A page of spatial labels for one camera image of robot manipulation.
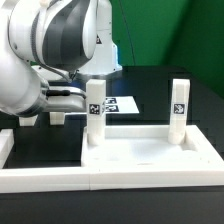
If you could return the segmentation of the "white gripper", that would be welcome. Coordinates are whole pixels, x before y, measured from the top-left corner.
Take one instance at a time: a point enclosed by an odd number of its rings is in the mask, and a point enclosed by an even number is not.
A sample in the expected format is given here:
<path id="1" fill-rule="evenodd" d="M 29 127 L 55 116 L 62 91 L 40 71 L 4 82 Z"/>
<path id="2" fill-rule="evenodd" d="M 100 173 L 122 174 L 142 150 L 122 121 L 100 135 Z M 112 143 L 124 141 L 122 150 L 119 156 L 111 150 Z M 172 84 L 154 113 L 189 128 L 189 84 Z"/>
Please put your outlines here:
<path id="1" fill-rule="evenodd" d="M 51 87 L 47 92 L 45 112 L 85 112 L 86 93 L 76 87 Z"/>

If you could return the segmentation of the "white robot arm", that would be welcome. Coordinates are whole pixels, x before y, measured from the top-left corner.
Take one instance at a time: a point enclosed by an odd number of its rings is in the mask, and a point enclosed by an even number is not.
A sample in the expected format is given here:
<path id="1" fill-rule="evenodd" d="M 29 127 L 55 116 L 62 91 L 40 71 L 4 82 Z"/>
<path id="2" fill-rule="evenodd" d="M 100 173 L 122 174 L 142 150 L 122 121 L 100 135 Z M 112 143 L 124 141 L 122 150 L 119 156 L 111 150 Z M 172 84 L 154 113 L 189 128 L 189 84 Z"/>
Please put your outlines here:
<path id="1" fill-rule="evenodd" d="M 119 70 L 110 0 L 0 0 L 0 111 L 85 111 L 83 91 L 51 86 L 33 62 L 68 82 Z"/>

